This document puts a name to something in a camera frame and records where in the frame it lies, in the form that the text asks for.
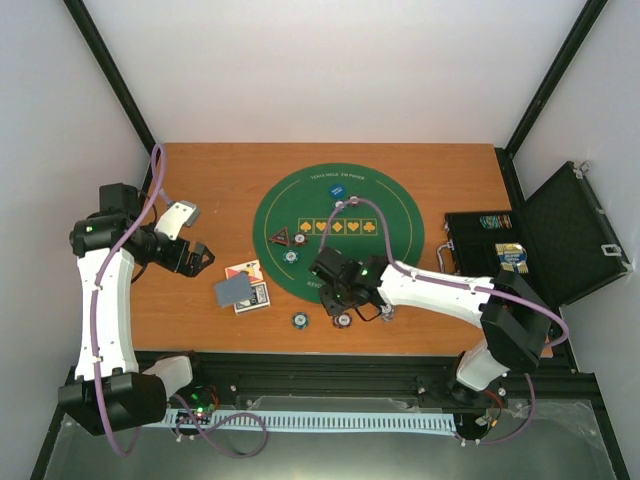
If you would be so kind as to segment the red chip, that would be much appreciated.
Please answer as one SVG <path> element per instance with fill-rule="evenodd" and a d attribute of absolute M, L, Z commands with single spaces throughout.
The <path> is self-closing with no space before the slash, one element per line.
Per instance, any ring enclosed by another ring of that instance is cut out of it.
<path fill-rule="evenodd" d="M 308 242 L 308 238 L 304 233 L 298 232 L 293 236 L 293 244 L 295 246 L 304 246 Z"/>

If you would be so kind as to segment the green blue chip stack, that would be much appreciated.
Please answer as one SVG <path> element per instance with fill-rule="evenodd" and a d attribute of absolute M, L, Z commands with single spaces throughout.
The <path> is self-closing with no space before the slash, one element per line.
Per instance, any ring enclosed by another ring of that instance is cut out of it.
<path fill-rule="evenodd" d="M 292 316 L 292 325 L 294 328 L 302 330 L 308 327 L 309 317 L 304 312 L 297 312 Z"/>

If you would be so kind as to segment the blue small blind button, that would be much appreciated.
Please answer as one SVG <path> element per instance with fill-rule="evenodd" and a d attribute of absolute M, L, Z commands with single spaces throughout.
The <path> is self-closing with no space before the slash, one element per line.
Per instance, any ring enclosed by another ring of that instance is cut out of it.
<path fill-rule="evenodd" d="M 346 195 L 346 188 L 341 184 L 332 185 L 329 188 L 329 194 L 332 198 L 343 198 Z"/>

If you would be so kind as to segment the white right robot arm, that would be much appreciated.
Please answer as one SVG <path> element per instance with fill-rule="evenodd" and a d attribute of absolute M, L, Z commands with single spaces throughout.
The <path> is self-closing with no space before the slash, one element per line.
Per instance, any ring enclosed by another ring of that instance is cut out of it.
<path fill-rule="evenodd" d="M 510 372 L 534 372 L 543 351 L 565 342 L 569 328 L 519 274 L 462 277 L 421 270 L 387 256 L 364 262 L 324 247 L 310 273 L 321 287 L 320 302 L 336 324 L 365 306 L 377 317 L 412 307 L 460 319 L 482 331 L 483 338 L 456 360 L 441 397 L 474 406 L 490 384 Z"/>

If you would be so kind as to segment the orange black chip stack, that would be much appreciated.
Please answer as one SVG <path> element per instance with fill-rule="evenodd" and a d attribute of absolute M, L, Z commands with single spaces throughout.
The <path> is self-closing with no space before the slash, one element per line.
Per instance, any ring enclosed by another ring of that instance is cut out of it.
<path fill-rule="evenodd" d="M 333 326 L 338 329 L 349 328 L 352 325 L 352 322 L 353 320 L 351 316 L 346 313 L 334 316 L 332 319 Z"/>

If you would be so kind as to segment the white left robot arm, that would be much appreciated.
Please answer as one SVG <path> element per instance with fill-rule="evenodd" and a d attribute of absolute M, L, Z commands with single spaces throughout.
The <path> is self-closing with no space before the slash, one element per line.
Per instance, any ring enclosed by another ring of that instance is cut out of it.
<path fill-rule="evenodd" d="M 83 320 L 73 380 L 58 391 L 58 405 L 94 436 L 160 421 L 175 393 L 201 400 L 208 378 L 194 368 L 192 353 L 172 354 L 140 371 L 131 329 L 131 286 L 135 266 L 156 264 L 187 278 L 214 261 L 203 244 L 181 238 L 198 207 L 170 203 L 151 223 L 155 210 L 140 191 L 122 183 L 99 190 L 99 210 L 74 225 L 70 244 L 82 286 Z"/>

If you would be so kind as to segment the purple white chip stack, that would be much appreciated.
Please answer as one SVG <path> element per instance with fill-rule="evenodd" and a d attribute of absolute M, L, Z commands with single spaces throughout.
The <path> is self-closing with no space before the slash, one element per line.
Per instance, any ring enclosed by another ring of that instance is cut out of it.
<path fill-rule="evenodd" d="M 384 322 L 390 322 L 395 316 L 395 308 L 391 305 L 385 305 L 381 308 L 381 319 Z"/>

